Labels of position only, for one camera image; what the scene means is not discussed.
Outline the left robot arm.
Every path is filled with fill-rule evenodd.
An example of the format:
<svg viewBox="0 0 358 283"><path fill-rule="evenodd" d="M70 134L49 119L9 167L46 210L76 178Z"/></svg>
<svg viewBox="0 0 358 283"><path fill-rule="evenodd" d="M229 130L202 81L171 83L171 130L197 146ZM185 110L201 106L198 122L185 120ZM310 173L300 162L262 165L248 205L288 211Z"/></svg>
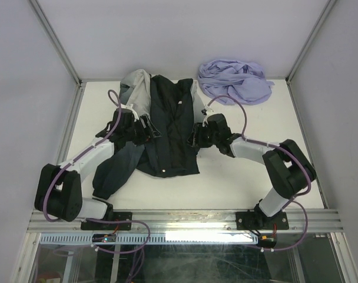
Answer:
<svg viewBox="0 0 358 283"><path fill-rule="evenodd" d="M101 229L111 227L114 215L108 211L109 204L83 197L83 181L128 142L140 146L157 137L161 133L148 115L138 115L128 106L116 109L112 120L80 153L60 164L46 164L42 168L35 208L49 222L93 219Z"/></svg>

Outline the left aluminium corner post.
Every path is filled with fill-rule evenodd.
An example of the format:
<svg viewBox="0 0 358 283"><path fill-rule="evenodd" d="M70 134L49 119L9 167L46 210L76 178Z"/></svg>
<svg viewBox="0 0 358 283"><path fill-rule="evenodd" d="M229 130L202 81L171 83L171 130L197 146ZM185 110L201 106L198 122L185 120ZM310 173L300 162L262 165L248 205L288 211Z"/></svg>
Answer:
<svg viewBox="0 0 358 283"><path fill-rule="evenodd" d="M28 3L33 10L35 16L37 17L39 23L42 25L43 30L45 31L47 37L49 38L50 43L57 52L61 62L68 71L68 74L73 79L76 85L81 85L82 80L78 75L74 65L72 64L68 54L66 53L64 47L62 46L56 32L54 31L52 25L50 24L48 17L44 10L42 9L41 4L37 0L28 0Z"/></svg>

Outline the aluminium corner post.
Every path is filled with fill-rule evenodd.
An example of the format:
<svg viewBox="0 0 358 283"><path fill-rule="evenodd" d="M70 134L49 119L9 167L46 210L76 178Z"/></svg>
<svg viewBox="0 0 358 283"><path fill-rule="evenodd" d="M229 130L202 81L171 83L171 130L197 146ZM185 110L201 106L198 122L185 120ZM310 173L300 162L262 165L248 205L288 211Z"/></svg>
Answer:
<svg viewBox="0 0 358 283"><path fill-rule="evenodd" d="M294 76L296 75L297 70L300 68L302 61L304 60L305 56L309 52L311 46L313 45L318 33L320 32L322 26L328 19L331 11L333 10L334 6L338 3L338 0L328 0L322 9L319 17L317 18L314 26L312 27L309 36L305 40L304 45L302 46L296 60L294 61L293 66L291 67L288 75L286 76L286 83L290 85L291 81L293 80Z"/></svg>
<svg viewBox="0 0 358 283"><path fill-rule="evenodd" d="M37 17L39 23L42 25L43 30L45 31L47 37L49 38L50 43L57 52L61 62L68 71L68 74L73 79L76 85L81 85L82 80L78 75L74 65L72 64L68 54L66 53L64 47L62 46L56 32L54 31L52 25L50 24L48 17L44 10L42 9L41 4L37 0L28 0L28 3L33 10L35 16Z"/></svg>

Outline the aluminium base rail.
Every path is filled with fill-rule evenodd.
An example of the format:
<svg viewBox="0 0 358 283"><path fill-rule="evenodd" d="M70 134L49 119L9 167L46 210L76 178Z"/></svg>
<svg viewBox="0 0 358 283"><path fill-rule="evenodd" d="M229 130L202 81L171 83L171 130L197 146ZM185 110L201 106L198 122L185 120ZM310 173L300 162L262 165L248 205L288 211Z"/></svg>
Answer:
<svg viewBox="0 0 358 283"><path fill-rule="evenodd" d="M246 227L247 210L119 210L117 219L132 217L135 222L146 223L153 233L165 231L220 231L240 232ZM334 209L287 209L258 227L249 222L251 230L262 233L271 232L274 228L278 233L301 233L307 227L309 233L343 232L338 211ZM42 212L33 211L27 231L44 232L79 232L82 228L94 231L113 230L112 225L102 225L76 219L72 222L48 222Z"/></svg>

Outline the dark green grey jacket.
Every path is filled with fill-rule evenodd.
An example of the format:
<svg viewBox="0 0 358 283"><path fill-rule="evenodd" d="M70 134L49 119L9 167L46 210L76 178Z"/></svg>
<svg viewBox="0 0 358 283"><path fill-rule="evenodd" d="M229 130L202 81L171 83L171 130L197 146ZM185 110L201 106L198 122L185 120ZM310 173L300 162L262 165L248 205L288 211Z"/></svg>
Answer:
<svg viewBox="0 0 358 283"><path fill-rule="evenodd" d="M199 173L198 150L188 140L194 125L204 118L204 104L193 79L174 83L139 69L121 80L120 100L124 105L132 105L139 116L147 115L158 130L158 137L139 146L127 141L98 165L92 181L93 196L109 199L134 170L161 178Z"/></svg>

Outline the crumpled lavender cloth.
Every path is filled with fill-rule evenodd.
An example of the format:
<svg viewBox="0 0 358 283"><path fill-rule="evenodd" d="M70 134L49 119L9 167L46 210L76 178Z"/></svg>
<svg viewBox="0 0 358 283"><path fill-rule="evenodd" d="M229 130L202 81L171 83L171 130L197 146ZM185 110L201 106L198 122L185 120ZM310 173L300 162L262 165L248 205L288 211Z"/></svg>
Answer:
<svg viewBox="0 0 358 283"><path fill-rule="evenodd" d="M267 101L274 83L255 62L217 59L201 64L197 77L202 92L223 105L257 105Z"/></svg>

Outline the right aluminium corner post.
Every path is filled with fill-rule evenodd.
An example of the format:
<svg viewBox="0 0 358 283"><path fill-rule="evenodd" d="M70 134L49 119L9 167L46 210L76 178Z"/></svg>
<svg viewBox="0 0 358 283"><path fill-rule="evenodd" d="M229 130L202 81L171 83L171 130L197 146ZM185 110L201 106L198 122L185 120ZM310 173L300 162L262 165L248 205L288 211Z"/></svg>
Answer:
<svg viewBox="0 0 358 283"><path fill-rule="evenodd" d="M309 36L305 40L304 45L302 46L296 60L294 61L293 66L291 67L288 75L286 76L286 83L290 85L291 81L293 80L294 76L296 75L297 70L300 68L302 61L304 60L305 56L309 52L311 46L313 45L318 33L320 32L322 26L328 19L331 11L333 10L334 6L338 3L338 0L328 0L322 9L319 17L317 18L314 26L312 27Z"/></svg>

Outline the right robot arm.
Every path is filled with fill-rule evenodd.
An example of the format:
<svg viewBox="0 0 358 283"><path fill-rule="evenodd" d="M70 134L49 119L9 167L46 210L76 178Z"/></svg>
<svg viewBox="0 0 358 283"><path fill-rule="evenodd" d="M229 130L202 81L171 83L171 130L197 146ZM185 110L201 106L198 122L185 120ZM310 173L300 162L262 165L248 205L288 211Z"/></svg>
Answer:
<svg viewBox="0 0 358 283"><path fill-rule="evenodd" d="M314 167L294 140L272 144L249 139L243 133L232 133L223 114L213 114L195 123L188 142L198 148L215 146L223 155L265 166L272 188L253 210L237 217L241 229L271 229L280 225L285 216L284 208L307 193L317 177Z"/></svg>

